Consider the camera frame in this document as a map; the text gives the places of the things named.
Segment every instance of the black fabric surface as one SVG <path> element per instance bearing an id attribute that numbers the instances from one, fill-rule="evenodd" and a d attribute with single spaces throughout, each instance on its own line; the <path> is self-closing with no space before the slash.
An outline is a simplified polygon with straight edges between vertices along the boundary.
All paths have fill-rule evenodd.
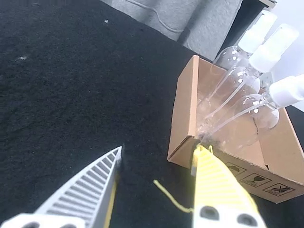
<path id="1" fill-rule="evenodd" d="M 194 53 L 99 0 L 59 2 L 0 2 L 0 222 L 124 143 L 110 227 L 191 227 L 152 181 L 192 204 L 193 178 L 166 156 L 177 78 Z M 255 199 L 269 228 L 302 227 L 303 197 Z"/>

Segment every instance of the gray curtain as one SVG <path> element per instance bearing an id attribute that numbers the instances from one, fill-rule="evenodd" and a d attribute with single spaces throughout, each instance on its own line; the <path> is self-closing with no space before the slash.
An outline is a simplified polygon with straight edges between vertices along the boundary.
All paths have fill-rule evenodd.
<path id="1" fill-rule="evenodd" d="M 213 60 L 242 0 L 103 0 Z"/>

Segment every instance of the white spray cap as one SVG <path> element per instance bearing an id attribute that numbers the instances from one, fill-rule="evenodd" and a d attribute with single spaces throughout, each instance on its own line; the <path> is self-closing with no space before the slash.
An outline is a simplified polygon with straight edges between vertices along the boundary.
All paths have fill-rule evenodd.
<path id="1" fill-rule="evenodd" d="M 269 72 L 298 36 L 299 32 L 296 29 L 287 24 L 281 24 L 249 58 L 250 65 L 259 72 Z"/>
<path id="2" fill-rule="evenodd" d="M 286 77 L 269 87 L 272 100 L 281 108 L 304 100 L 304 74 Z"/>
<path id="3" fill-rule="evenodd" d="M 242 39 L 238 42 L 238 46 L 245 52 L 254 53 L 264 42 L 266 34 L 276 19 L 277 16 L 275 14 L 263 10 L 255 25 L 244 33 Z"/>

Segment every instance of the spray bottle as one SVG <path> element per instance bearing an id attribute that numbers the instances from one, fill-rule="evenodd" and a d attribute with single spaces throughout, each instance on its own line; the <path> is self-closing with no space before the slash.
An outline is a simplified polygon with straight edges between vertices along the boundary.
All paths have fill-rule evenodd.
<path id="1" fill-rule="evenodd" d="M 239 99 L 210 131 L 201 135 L 202 142 L 217 141 L 227 152 L 236 152 L 256 142 L 273 129 L 279 109 L 304 100 L 304 74 L 289 76 L 273 83 L 261 95 Z"/>
<path id="2" fill-rule="evenodd" d="M 200 88 L 204 87 L 205 80 L 199 81 L 198 100 L 201 101 L 206 95 L 210 95 L 225 76 L 225 71 L 229 71 L 234 67 L 246 67 L 250 56 L 265 41 L 265 36 L 276 21 L 277 16 L 269 11 L 263 10 L 256 23 L 247 30 L 237 46 L 227 47 L 213 61 L 208 77 L 212 77 L 215 81 L 210 84 L 208 81 L 208 91 L 200 92 Z M 254 84 L 255 90 L 259 89 L 260 82 Z"/>
<path id="3" fill-rule="evenodd" d="M 247 67 L 235 67 L 228 71 L 218 87 L 198 104 L 197 131 L 208 130 L 225 113 L 223 108 L 228 103 L 231 106 L 237 98 L 256 94 L 252 85 L 263 73 L 272 69 L 298 36 L 296 29 L 282 24 L 249 58 Z"/>

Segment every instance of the yellow cable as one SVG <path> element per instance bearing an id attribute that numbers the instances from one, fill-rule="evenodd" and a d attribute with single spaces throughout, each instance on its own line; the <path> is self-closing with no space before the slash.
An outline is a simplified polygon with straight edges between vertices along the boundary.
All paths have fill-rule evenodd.
<path id="1" fill-rule="evenodd" d="M 193 212 L 193 208 L 186 208 L 183 205 L 179 204 L 175 198 L 162 186 L 157 180 L 153 180 L 153 183 L 171 200 L 171 202 L 182 212 L 190 213 Z"/>

